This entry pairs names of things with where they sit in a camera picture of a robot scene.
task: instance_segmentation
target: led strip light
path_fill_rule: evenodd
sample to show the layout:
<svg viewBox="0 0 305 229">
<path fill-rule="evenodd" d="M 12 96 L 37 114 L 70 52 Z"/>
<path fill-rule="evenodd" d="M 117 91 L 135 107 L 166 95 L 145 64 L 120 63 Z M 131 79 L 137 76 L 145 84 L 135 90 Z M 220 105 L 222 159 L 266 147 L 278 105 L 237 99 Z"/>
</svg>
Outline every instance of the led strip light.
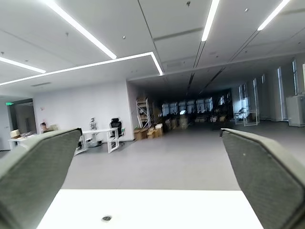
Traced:
<svg viewBox="0 0 305 229">
<path fill-rule="evenodd" d="M 283 0 L 278 7 L 269 15 L 269 17 L 260 25 L 257 31 L 263 30 L 278 14 L 281 10 L 290 2 L 290 0 Z"/>
<path fill-rule="evenodd" d="M 21 67 L 21 68 L 26 68 L 26 69 L 29 69 L 29 70 L 32 70 L 32 71 L 36 71 L 38 73 L 45 73 L 46 72 L 43 69 L 35 68 L 35 67 L 29 66 L 29 65 L 26 65 L 26 64 L 23 64 L 23 63 L 19 63 L 17 61 L 12 61 L 12 60 L 9 60 L 9 59 L 3 58 L 3 57 L 0 57 L 0 61 L 15 65 L 15 66 L 18 66 L 18 67 Z"/>
<path fill-rule="evenodd" d="M 103 45 L 98 39 L 96 39 L 91 33 L 89 33 L 84 27 L 82 27 L 74 18 L 72 18 L 67 12 L 60 8 L 54 1 L 45 0 L 45 4 L 50 7 L 55 13 L 66 20 L 71 26 L 73 26 L 78 32 L 80 32 L 84 37 L 90 40 L 94 45 L 96 45 L 100 50 L 107 54 L 111 59 L 116 59 L 116 55 L 111 52 L 105 45 Z"/>
<path fill-rule="evenodd" d="M 210 7 L 210 12 L 209 12 L 209 15 L 208 15 L 208 19 L 206 20 L 203 35 L 202 35 L 202 38 L 201 38 L 202 42 L 205 42 L 208 39 L 208 36 L 209 36 L 210 30 L 211 30 L 211 27 L 212 27 L 212 24 L 213 24 L 213 21 L 214 21 L 214 17 L 215 17 L 219 2 L 220 2 L 220 0 L 213 0 L 212 1 L 211 7 Z"/>
<path fill-rule="evenodd" d="M 21 82 L 21 81 L 25 81 L 25 80 L 35 79 L 35 78 L 39 78 L 39 77 L 43 77 L 43 76 L 47 76 L 47 75 L 54 75 L 54 74 L 70 72 L 70 71 L 74 71 L 74 70 L 78 70 L 78 69 L 90 68 L 90 67 L 94 67 L 94 66 L 104 65 L 104 64 L 108 64 L 108 63 L 114 63 L 114 62 L 131 60 L 131 59 L 135 59 L 135 58 L 139 58 L 139 57 L 144 57 L 144 56 L 151 56 L 152 57 L 152 60 L 153 60 L 154 64 L 156 65 L 156 68 L 157 68 L 159 74 L 162 75 L 163 71 L 162 71 L 162 69 L 161 69 L 161 67 L 160 67 L 160 65 L 159 65 L 159 63 L 158 63 L 154 53 L 153 52 L 146 52 L 146 53 L 142 53 L 142 54 L 138 54 L 138 55 L 127 56 L 127 57 L 122 57 L 122 58 L 118 58 L 118 59 L 114 59 L 114 60 L 109 60 L 109 61 L 98 62 L 98 63 L 91 63 L 91 64 L 87 64 L 87 65 L 83 65 L 83 66 L 67 68 L 67 69 L 62 69 L 62 70 L 58 70 L 58 71 L 54 71 L 54 72 L 49 72 L 49 73 L 29 76 L 29 77 L 25 77 L 25 78 L 21 78 L 21 79 L 17 79 L 17 80 L 12 80 L 12 81 L 7 81 L 7 82 L 4 82 L 4 83 L 0 83 L 0 86 L 11 84 L 11 83 L 17 83 L 17 82 Z"/>
</svg>

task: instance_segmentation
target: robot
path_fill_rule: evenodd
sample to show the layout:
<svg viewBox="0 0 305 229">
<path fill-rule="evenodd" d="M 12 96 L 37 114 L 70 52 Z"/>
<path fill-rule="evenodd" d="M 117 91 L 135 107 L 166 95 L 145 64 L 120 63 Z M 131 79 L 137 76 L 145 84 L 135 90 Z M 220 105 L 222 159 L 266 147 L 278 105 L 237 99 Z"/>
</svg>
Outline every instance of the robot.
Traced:
<svg viewBox="0 0 305 229">
<path fill-rule="evenodd" d="M 97 130 L 98 129 L 95 118 L 91 119 L 91 122 L 90 122 L 89 126 L 90 126 L 90 130 Z M 88 147 L 93 148 L 93 147 L 100 146 L 102 144 L 102 141 L 97 141 L 96 140 L 96 136 L 97 136 L 97 134 L 92 134 L 91 141 L 88 142 Z"/>
</svg>

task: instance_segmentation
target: metal shelving rack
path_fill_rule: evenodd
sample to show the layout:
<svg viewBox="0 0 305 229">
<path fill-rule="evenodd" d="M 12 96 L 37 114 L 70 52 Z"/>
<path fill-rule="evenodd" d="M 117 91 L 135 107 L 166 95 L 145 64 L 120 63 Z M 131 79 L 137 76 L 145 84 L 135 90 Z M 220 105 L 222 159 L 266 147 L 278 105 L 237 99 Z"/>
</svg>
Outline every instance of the metal shelving rack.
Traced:
<svg viewBox="0 0 305 229">
<path fill-rule="evenodd" d="M 148 99 L 146 98 L 145 100 L 136 100 L 136 106 L 139 127 L 145 128 L 148 126 L 148 128 L 150 128 L 152 126 L 152 122 L 154 122 L 153 104 L 150 105 L 148 103 Z"/>
</svg>

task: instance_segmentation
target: ceiling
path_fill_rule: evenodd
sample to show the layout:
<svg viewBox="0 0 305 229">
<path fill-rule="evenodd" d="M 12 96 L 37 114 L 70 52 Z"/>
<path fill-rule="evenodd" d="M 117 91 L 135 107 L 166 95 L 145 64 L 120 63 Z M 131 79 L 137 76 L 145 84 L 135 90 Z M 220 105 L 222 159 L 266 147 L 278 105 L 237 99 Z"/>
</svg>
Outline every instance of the ceiling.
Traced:
<svg viewBox="0 0 305 229">
<path fill-rule="evenodd" d="M 1 1 L 2 57 L 47 72 L 110 60 L 44 1 Z M 162 96 L 197 96 L 242 83 L 305 52 L 304 0 L 291 0 L 260 32 L 257 28 L 281 0 L 220 0 L 206 42 L 201 37 L 212 0 L 191 0 L 189 7 L 187 0 L 55 2 L 118 58 L 154 52 L 164 75 L 159 76 L 151 56 L 144 56 L 2 85 L 0 95 L 33 97 L 126 79 Z M 33 75 L 0 62 L 0 83 Z"/>
</svg>

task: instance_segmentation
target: white table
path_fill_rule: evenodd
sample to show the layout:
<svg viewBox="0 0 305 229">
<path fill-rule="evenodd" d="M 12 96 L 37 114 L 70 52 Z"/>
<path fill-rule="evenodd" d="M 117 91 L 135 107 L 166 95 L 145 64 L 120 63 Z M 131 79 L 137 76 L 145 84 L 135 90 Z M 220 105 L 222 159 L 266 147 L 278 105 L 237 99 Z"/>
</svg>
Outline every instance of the white table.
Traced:
<svg viewBox="0 0 305 229">
<path fill-rule="evenodd" d="M 86 143 L 86 135 L 99 134 L 99 133 L 107 133 L 108 153 L 111 153 L 113 150 L 116 150 L 120 147 L 118 128 L 86 130 L 86 131 L 82 132 L 82 136 L 81 136 L 83 149 L 76 151 L 75 155 L 88 150 L 87 143 Z"/>
<path fill-rule="evenodd" d="M 70 228 L 263 229 L 242 191 L 62 189 L 37 229 Z"/>
<path fill-rule="evenodd" d="M 17 142 L 17 145 L 20 144 L 20 142 L 26 140 L 27 138 L 17 138 L 17 139 L 9 139 L 8 141 L 10 142 L 10 149 L 12 150 L 13 148 L 16 147 L 15 142 Z"/>
</svg>

